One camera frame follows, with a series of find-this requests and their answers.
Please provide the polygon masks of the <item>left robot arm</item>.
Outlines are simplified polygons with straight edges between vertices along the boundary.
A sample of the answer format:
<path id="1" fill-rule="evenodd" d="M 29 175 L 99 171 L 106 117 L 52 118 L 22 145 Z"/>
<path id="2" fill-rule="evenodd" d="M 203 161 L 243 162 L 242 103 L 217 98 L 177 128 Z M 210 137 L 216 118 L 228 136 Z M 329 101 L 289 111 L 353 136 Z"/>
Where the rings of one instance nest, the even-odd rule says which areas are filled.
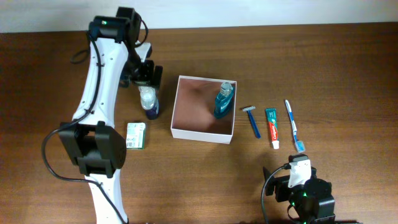
<path id="1" fill-rule="evenodd" d="M 119 7 L 114 17 L 95 16 L 87 32 L 90 66 L 72 121 L 56 130 L 74 166 L 89 185 L 97 223 L 128 223 L 120 174 L 127 155 L 125 138 L 114 128 L 120 87 L 136 85 L 149 119 L 159 115 L 157 94 L 163 68 L 151 59 L 152 46 L 139 40 L 146 23 L 135 9 Z"/>

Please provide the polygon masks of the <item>blue disposable razor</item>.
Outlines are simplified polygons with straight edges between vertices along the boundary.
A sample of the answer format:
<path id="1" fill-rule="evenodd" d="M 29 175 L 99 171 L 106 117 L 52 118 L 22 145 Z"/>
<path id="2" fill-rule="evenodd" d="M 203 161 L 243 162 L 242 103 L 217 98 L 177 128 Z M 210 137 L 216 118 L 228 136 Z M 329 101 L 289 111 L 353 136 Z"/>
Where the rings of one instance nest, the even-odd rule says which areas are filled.
<path id="1" fill-rule="evenodd" d="M 254 119 L 254 116 L 252 115 L 252 110 L 254 110 L 254 109 L 256 109 L 255 106 L 248 106 L 248 107 L 243 108 L 242 111 L 246 112 L 248 114 L 248 118 L 249 118 L 249 121 L 251 123 L 252 129 L 254 131 L 255 137 L 260 139 L 261 138 L 261 134 L 260 134 L 259 129 L 257 127 L 256 120 Z"/>

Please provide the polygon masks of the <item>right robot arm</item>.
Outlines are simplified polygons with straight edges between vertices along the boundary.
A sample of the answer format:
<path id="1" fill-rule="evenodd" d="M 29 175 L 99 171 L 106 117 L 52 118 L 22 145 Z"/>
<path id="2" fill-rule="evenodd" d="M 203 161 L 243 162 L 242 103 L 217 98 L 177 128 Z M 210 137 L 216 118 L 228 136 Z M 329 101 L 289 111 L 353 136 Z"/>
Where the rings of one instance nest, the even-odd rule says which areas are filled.
<path id="1" fill-rule="evenodd" d="M 317 177 L 316 168 L 311 168 L 311 176 L 303 185 L 288 187 L 289 176 L 275 177 L 276 172 L 263 168 L 264 185 L 261 198 L 275 196 L 279 203 L 288 202 L 298 218 L 291 218 L 293 223 L 334 223 L 335 199 L 331 194 L 332 184 Z"/>

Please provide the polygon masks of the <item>teal mouthwash bottle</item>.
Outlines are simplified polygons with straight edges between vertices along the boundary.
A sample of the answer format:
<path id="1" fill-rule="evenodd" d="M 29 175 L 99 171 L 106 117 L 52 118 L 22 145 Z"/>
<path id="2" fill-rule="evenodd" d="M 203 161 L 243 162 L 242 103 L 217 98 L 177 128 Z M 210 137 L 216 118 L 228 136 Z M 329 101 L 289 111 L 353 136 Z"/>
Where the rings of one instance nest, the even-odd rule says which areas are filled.
<path id="1" fill-rule="evenodd" d="M 231 109 L 231 100 L 234 95 L 234 87 L 229 82 L 224 82 L 220 86 L 220 92 L 215 99 L 214 116 L 221 119 L 226 116 Z"/>

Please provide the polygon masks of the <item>clear pump soap bottle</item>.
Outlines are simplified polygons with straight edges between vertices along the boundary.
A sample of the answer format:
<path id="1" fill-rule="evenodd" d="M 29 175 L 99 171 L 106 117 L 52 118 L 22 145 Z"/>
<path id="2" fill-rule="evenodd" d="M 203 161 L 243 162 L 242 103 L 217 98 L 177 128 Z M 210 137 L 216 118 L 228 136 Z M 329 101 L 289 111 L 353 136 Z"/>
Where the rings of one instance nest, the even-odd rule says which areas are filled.
<path id="1" fill-rule="evenodd" d="M 155 88 L 140 86 L 141 106 L 149 120 L 157 119 L 159 116 L 159 99 Z"/>

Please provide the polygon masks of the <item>green white soap box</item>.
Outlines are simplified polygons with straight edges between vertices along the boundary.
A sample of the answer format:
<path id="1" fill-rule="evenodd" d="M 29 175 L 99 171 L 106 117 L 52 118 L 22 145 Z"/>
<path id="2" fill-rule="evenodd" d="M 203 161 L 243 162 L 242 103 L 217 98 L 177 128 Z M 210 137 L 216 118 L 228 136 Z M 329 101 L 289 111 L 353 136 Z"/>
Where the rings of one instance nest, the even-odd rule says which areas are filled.
<path id="1" fill-rule="evenodd" d="M 127 149 L 144 149 L 146 135 L 145 123 L 128 123 L 126 133 Z"/>

